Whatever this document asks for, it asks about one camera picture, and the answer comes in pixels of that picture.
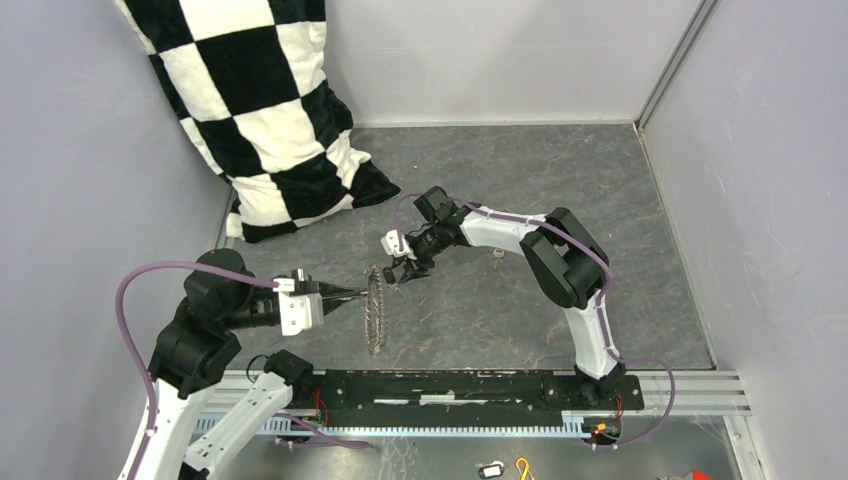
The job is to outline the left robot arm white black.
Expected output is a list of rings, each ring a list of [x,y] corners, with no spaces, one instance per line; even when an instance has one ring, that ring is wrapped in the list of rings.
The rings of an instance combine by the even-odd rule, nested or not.
[[[143,361],[129,332],[124,297],[143,273],[184,269],[184,298],[160,331],[149,361]],[[320,325],[325,316],[355,300],[368,299],[366,287],[321,282],[295,270],[272,280],[250,272],[240,253],[229,248],[205,252],[193,262],[143,265],[119,284],[115,311],[124,342],[145,384],[147,401],[125,465],[123,479],[214,479],[260,428],[282,409],[315,403],[315,419],[302,427],[325,446],[338,440],[323,433],[329,407],[313,366],[286,351],[265,355],[248,391],[201,439],[191,437],[242,346],[240,329],[278,327],[294,336]]]

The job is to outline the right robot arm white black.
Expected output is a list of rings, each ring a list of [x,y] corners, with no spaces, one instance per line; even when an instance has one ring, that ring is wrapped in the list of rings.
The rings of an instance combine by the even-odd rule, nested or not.
[[[522,256],[548,300],[560,307],[575,345],[580,400],[602,408],[618,393],[626,367],[606,318],[612,280],[606,253],[566,208],[548,214],[501,212],[450,197],[440,186],[414,197],[425,223],[419,233],[399,228],[381,245],[391,257],[387,282],[396,285],[427,276],[435,258],[454,247],[499,249]]]

